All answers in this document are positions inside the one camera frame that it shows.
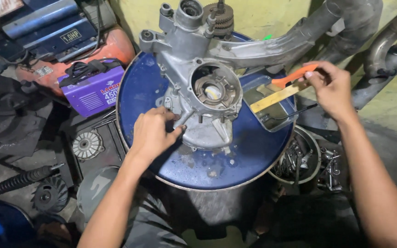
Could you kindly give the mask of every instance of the gear cluster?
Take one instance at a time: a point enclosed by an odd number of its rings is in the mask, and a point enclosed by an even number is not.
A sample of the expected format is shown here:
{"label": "gear cluster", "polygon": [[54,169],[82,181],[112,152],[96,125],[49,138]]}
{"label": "gear cluster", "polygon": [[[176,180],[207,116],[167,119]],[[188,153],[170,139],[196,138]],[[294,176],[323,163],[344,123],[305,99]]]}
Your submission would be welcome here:
{"label": "gear cluster", "polygon": [[214,36],[225,36],[227,34],[231,34],[234,31],[234,10],[231,6],[225,4],[222,0],[218,3],[211,3],[207,6],[203,7],[203,20],[206,21],[206,18],[212,11],[216,11],[215,15],[215,27],[214,27]]}

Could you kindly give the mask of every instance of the metal drum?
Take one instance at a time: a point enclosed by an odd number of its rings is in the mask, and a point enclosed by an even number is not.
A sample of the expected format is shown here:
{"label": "metal drum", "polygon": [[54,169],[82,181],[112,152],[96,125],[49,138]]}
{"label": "metal drum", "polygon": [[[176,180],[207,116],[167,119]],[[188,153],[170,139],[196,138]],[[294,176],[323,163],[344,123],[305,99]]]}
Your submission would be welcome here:
{"label": "metal drum", "polygon": [[[250,38],[233,32],[235,39]],[[284,71],[272,75],[266,70],[243,76],[241,85],[268,75],[283,78]],[[117,120],[128,150],[133,143],[133,127],[138,116],[163,104],[168,80],[152,54],[140,53],[125,72],[117,96]],[[233,142],[227,150],[192,151],[178,141],[149,167],[156,178],[176,188],[193,191],[233,189],[266,173],[289,144],[295,123],[277,132],[268,132],[243,102],[233,122]]]}

